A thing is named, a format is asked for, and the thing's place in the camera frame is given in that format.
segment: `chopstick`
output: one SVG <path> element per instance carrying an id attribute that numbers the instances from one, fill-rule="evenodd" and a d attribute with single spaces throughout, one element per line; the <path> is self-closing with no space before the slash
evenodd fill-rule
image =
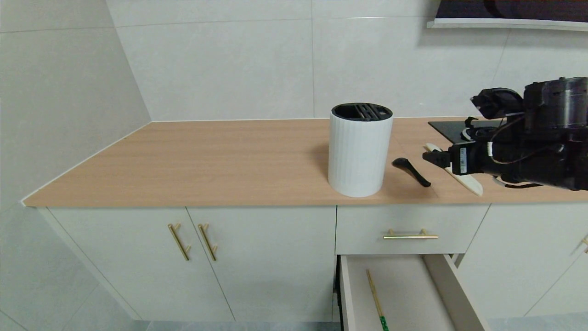
<path id="1" fill-rule="evenodd" d="M 380 323 L 382 324 L 383 331 L 388 331 L 388 324 L 386 323 L 386 318 L 384 317 L 384 313 L 382 313 L 382 307 L 380 307 L 380 300 L 377 299 L 376 293 L 376 286 L 374 286 L 372 281 L 372 275 L 369 273 L 369 269 L 366 269 L 367 273 L 367 280 L 369 281 L 369 287 L 372 289 L 373 300 L 376 303 L 377 315 L 380 317 Z"/>

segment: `gold cabinet handle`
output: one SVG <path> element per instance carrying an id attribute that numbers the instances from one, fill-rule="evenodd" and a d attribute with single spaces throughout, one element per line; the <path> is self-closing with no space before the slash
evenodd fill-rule
<path id="1" fill-rule="evenodd" d="M 202 224 L 198 224 L 198 229 L 200 230 L 200 233 L 202 233 L 202 237 L 204 238 L 204 242 L 206 243 L 206 246 L 208 247 L 208 252 L 211 254 L 212 260 L 216 261 L 216 249 L 218 248 L 217 245 L 211 246 L 211 243 L 208 241 L 208 236 L 206 235 L 206 230 L 208 229 L 208 223 L 202 225 Z"/>
<path id="2" fill-rule="evenodd" d="M 384 236 L 384 239 L 387 240 L 397 240 L 397 239 L 439 239 L 439 236 L 437 236 L 436 234 L 428 234 L 427 230 L 425 229 L 421 229 L 419 234 L 416 235 L 402 235 L 399 236 L 397 234 L 394 234 L 394 231 L 392 229 L 389 230 L 389 235 L 388 236 Z"/>
<path id="3" fill-rule="evenodd" d="M 188 252 L 190 251 L 190 248 L 192 248 L 192 245 L 188 245 L 186 249 L 183 248 L 182 242 L 180 241 L 180 238 L 178 238 L 178 234 L 176 233 L 176 230 L 180 228 L 180 225 L 180 223 L 176 225 L 168 224 L 168 228 L 169 231 L 172 233 L 173 239 L 176 241 L 176 244 L 178 244 L 178 247 L 182 252 L 182 256 L 186 261 L 189 261 L 190 258 L 188 257 Z"/>

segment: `label sticker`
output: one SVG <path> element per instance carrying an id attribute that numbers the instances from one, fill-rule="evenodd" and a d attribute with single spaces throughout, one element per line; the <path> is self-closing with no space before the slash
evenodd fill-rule
<path id="1" fill-rule="evenodd" d="M 467 172 L 467 148 L 459 149 L 459 172 L 465 174 Z"/>

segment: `floor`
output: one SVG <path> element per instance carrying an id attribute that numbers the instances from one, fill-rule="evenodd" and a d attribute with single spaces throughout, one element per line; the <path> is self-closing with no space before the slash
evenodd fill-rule
<path id="1" fill-rule="evenodd" d="M 493 331 L 586 331 L 588 312 L 488 320 Z M 340 331 L 339 323 L 151 322 L 146 331 Z"/>

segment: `kitchen counter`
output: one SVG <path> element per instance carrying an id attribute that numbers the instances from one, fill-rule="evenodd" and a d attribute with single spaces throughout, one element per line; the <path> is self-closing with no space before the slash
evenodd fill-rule
<path id="1" fill-rule="evenodd" d="M 37 207 L 295 206 L 587 201 L 588 192 L 524 191 L 476 174 L 483 197 L 422 160 L 424 143 L 450 146 L 431 120 L 395 118 L 380 192 L 350 198 L 327 180 L 329 120 L 155 122 L 118 141 L 24 200 Z M 432 186 L 392 167 L 406 157 Z"/>

